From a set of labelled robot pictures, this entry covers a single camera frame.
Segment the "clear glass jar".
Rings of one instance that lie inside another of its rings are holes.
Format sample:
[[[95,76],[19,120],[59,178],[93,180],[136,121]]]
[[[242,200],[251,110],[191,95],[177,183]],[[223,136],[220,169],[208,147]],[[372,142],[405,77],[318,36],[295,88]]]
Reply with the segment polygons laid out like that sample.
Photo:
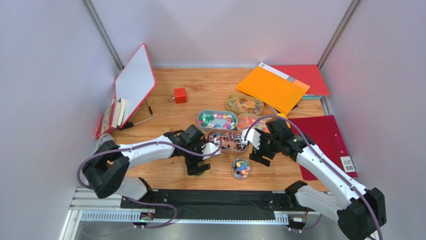
[[[231,165],[232,176],[237,180],[246,179],[251,172],[251,165],[245,158],[235,158]]]

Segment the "beige tray of star candies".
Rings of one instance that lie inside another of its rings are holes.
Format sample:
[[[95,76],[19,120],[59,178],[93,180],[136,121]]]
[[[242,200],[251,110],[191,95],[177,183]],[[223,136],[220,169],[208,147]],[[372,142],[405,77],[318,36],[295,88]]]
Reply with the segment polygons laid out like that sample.
[[[236,128],[238,131],[242,132],[243,130],[248,129],[259,118],[260,116],[252,115],[248,113],[240,114],[237,118]],[[269,120],[271,120],[271,118],[263,118],[260,121],[258,121],[253,128],[261,130],[265,133],[269,133],[269,130],[266,125],[267,121]]]

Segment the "yellow plastic scoop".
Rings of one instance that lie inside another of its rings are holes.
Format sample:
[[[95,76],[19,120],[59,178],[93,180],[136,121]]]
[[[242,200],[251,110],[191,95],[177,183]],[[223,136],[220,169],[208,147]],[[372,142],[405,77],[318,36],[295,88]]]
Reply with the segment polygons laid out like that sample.
[[[292,128],[292,122],[288,120],[288,117],[285,114],[278,113],[276,116],[280,117],[281,119],[283,119],[289,129]]]

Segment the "grey tray of round candies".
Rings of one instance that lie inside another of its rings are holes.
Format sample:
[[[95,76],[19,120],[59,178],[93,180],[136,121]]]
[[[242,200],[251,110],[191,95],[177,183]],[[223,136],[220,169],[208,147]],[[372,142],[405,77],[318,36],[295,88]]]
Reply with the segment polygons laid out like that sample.
[[[231,111],[205,109],[199,112],[196,126],[207,132],[211,129],[232,131],[237,127],[237,115]]]

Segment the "gold round lid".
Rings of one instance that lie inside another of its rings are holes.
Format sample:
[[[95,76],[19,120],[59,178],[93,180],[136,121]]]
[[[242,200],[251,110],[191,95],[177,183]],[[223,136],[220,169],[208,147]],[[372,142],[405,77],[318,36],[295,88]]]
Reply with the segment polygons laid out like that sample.
[[[202,177],[203,175],[205,175],[206,171],[201,171],[199,173],[196,173],[193,175],[193,177]]]

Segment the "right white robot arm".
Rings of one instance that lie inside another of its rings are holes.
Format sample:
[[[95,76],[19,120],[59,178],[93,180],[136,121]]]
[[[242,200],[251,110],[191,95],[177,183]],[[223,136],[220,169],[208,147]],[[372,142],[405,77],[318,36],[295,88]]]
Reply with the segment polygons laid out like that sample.
[[[293,205],[312,209],[335,221],[350,240],[371,240],[373,234],[382,240],[381,227],[387,222],[384,194],[350,177],[292,121],[278,115],[269,118],[268,132],[253,125],[243,130],[241,142],[252,144],[249,158],[269,166],[276,154],[290,157],[330,191],[327,194],[304,181],[296,181],[284,190]]]

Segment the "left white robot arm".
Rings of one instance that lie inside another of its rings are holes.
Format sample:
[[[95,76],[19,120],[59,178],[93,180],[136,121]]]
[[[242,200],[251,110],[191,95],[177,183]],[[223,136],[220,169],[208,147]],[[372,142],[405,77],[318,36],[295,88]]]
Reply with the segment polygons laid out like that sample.
[[[210,169],[199,166],[214,155],[220,155],[221,141],[209,142],[195,125],[186,130],[166,132],[144,142],[117,145],[113,140],[103,142],[97,151],[87,158],[77,170],[77,180],[85,177],[82,186],[94,191],[99,199],[117,194],[140,200],[148,192],[148,185],[140,178],[127,175],[128,170],[139,165],[173,157],[183,157],[189,176]]]

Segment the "beige tray of popsicle candies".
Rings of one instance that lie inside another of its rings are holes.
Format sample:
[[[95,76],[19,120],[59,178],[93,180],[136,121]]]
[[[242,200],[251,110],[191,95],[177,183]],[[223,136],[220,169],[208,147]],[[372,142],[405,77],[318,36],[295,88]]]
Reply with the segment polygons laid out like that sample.
[[[255,97],[240,93],[230,93],[225,101],[226,108],[236,114],[251,114],[258,116],[264,110],[264,103]]]

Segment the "dark red folder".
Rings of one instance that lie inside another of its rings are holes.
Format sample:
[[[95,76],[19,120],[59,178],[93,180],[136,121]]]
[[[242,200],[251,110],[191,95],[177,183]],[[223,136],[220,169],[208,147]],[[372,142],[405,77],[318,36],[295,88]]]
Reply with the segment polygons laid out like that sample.
[[[310,137],[321,151],[351,178],[357,178],[353,161],[333,115],[293,118],[302,132]]]

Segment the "orange folder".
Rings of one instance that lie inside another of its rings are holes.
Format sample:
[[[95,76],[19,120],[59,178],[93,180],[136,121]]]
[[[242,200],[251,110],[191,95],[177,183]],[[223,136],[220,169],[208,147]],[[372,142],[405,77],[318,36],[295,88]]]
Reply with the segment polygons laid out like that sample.
[[[310,86],[261,62],[237,84],[236,89],[288,115]]]

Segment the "teal book under folder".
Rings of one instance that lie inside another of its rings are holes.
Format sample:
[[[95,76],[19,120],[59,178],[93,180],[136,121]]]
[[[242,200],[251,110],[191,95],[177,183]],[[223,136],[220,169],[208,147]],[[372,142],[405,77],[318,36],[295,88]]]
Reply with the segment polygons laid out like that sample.
[[[320,100],[322,97],[320,95],[304,95],[302,100]]]

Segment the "red cube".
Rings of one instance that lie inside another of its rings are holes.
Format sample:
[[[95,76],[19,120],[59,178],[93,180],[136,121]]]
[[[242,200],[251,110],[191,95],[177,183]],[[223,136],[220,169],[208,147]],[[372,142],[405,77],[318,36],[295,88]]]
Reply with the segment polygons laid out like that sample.
[[[188,102],[187,92],[184,87],[175,88],[173,91],[173,99],[176,104],[184,104]]]

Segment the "metal board stand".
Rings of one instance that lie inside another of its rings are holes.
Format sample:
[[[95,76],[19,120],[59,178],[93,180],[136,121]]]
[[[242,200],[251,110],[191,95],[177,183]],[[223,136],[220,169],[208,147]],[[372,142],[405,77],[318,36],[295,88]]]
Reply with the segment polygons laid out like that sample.
[[[140,105],[136,108],[135,112],[131,115],[131,117],[123,124],[123,126],[119,127],[120,131],[132,128],[138,124],[147,122],[154,118],[154,112],[152,110],[150,101],[146,98],[144,101],[140,103]]]

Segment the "clear plastic cup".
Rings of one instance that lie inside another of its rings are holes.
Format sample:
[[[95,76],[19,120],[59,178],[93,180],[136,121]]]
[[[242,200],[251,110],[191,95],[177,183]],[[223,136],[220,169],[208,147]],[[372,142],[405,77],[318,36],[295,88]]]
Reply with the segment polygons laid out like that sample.
[[[104,133],[98,138],[99,145],[108,141],[114,141],[114,138],[109,133]]]

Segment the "red folder at back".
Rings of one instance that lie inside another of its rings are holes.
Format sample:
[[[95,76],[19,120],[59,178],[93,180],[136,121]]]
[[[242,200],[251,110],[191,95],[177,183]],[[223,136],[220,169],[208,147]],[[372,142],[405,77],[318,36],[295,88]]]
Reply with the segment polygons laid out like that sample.
[[[310,86],[305,96],[331,95],[326,82],[317,65],[272,65],[273,68],[285,73]]]

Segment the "stack of books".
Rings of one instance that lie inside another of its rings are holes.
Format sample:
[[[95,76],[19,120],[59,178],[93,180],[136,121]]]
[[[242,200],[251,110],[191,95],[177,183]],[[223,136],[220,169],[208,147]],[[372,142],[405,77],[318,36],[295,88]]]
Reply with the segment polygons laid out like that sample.
[[[113,99],[109,108],[107,108],[99,120],[94,138],[99,139],[103,134],[109,134],[114,129],[118,128],[124,119],[127,100],[120,98]]]

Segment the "white board with red frame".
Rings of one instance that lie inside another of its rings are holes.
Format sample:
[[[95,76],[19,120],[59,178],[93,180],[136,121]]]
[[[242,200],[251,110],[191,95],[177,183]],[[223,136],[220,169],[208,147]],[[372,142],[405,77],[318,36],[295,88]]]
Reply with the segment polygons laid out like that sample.
[[[126,100],[122,123],[118,126],[123,129],[157,84],[145,43],[139,46],[114,84],[115,98]]]

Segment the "aluminium rail frame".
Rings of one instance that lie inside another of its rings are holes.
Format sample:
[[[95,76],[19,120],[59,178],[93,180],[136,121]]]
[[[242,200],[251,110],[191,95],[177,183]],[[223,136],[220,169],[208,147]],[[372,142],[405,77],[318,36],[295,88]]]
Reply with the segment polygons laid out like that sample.
[[[343,240],[338,224],[309,209],[276,211],[273,220],[177,219],[170,204],[139,206],[119,195],[99,199],[78,188],[63,240]]]

